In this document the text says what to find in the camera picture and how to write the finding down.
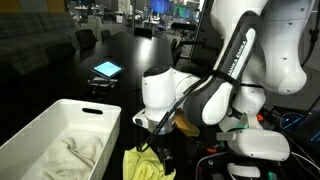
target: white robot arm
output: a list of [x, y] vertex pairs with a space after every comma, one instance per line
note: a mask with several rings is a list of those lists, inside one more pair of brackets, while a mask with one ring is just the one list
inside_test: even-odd
[[[218, 124], [226, 132], [219, 134], [218, 140], [228, 141], [237, 154], [287, 159], [290, 149], [286, 139], [263, 130], [255, 115], [265, 103], [263, 88], [288, 95], [304, 86], [306, 75], [297, 53], [313, 4], [314, 0], [216, 0], [211, 22], [224, 45], [213, 75], [181, 105], [189, 121], [197, 126]], [[133, 117], [134, 123], [153, 132], [183, 92], [198, 80], [169, 67], [146, 71], [142, 82], [146, 107]], [[159, 134], [172, 130], [173, 117], [171, 114]]]

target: tablet screen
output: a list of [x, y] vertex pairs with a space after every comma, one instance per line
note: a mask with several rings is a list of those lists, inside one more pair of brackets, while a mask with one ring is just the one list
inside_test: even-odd
[[92, 68], [95, 72], [98, 72], [100, 75], [106, 76], [108, 78], [116, 75], [123, 68], [114, 64], [111, 61], [106, 61], [102, 64], [99, 64]]

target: couch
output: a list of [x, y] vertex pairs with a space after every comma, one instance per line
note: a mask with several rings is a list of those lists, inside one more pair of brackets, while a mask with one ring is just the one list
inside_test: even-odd
[[25, 75], [49, 64], [44, 49], [54, 44], [79, 44], [69, 12], [0, 13], [0, 61], [5, 60]]

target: yellow cloth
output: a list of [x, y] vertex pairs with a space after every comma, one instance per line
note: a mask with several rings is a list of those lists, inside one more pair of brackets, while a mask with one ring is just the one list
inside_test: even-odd
[[167, 176], [164, 175], [163, 165], [151, 148], [138, 152], [134, 147], [124, 153], [124, 180], [173, 180], [175, 175], [175, 170]]

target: black table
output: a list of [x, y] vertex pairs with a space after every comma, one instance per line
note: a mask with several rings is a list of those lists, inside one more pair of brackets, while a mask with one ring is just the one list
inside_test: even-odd
[[[93, 79], [95, 74], [90, 71], [90, 67], [106, 59], [124, 67], [118, 78], [119, 83], [114, 88], [97, 88], [98, 93], [92, 94], [92, 87], [88, 86], [87, 80]], [[20, 82], [0, 89], [3, 122], [0, 129], [1, 145], [58, 99], [117, 105], [122, 108], [120, 134], [105, 178], [122, 179], [124, 151], [138, 143], [137, 133], [146, 133], [146, 130], [132, 123], [132, 117], [144, 108], [141, 93], [142, 75], [150, 67], [172, 64], [169, 41], [118, 33], [105, 42], [97, 42], [94, 47], [77, 51], [72, 57], [25, 75]], [[177, 165], [179, 167], [176, 169], [176, 177], [190, 178], [188, 173], [185, 173], [187, 169], [184, 166], [187, 163], [183, 141], [175, 137], [172, 141], [182, 149], [176, 151], [177, 163], [180, 164]]]

